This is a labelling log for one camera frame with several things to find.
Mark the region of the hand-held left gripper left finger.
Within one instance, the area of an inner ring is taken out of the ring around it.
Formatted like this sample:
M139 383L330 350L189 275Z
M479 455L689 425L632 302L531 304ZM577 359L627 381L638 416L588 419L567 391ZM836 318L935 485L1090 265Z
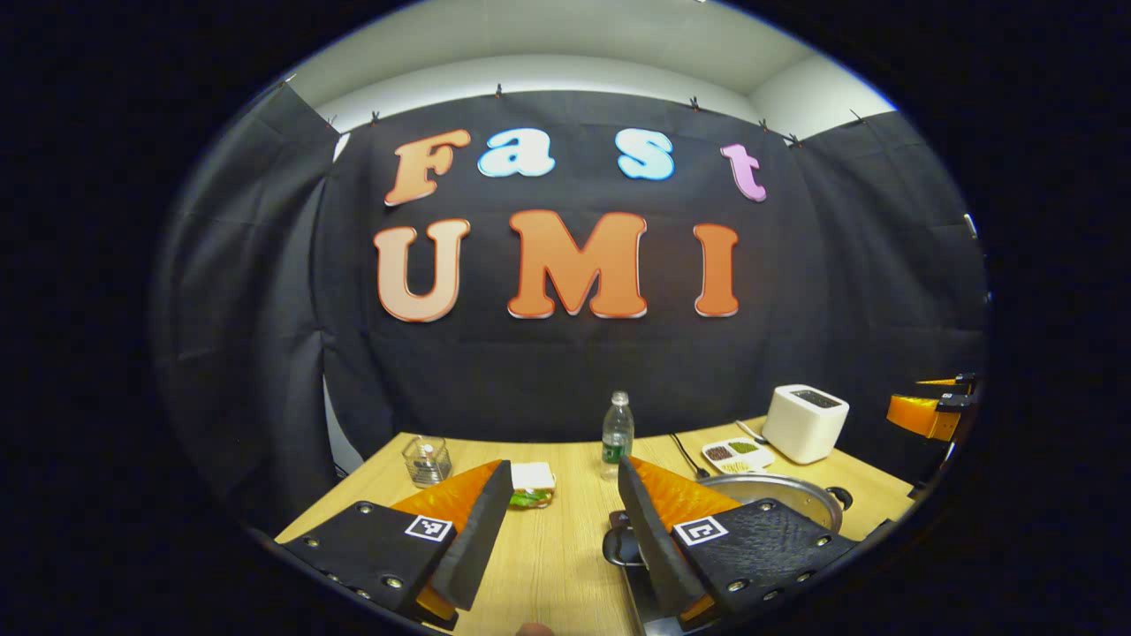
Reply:
M492 459L402 502L351 502L283 547L327 579L420 624L472 608L512 499L512 463Z

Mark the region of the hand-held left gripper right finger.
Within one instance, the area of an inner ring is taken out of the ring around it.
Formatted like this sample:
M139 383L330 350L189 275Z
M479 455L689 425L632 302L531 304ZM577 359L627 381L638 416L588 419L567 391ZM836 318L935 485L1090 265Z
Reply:
M658 610L681 624L771 612L857 545L779 496L736 502L646 459L619 459L618 489Z

